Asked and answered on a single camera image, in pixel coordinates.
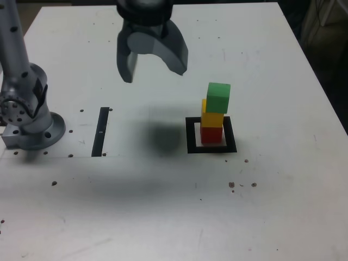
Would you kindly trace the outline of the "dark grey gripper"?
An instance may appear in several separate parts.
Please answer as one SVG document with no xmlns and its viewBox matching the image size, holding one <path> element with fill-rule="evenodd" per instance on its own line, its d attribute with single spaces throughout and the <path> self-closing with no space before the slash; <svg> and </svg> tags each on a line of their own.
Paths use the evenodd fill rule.
<svg viewBox="0 0 348 261">
<path fill-rule="evenodd" d="M 153 54 L 168 69 L 183 75 L 188 67 L 188 48 L 178 27 L 168 20 L 158 26 L 143 26 L 124 20 L 117 36 L 116 63 L 124 82 L 132 83 L 138 54 Z"/>
</svg>

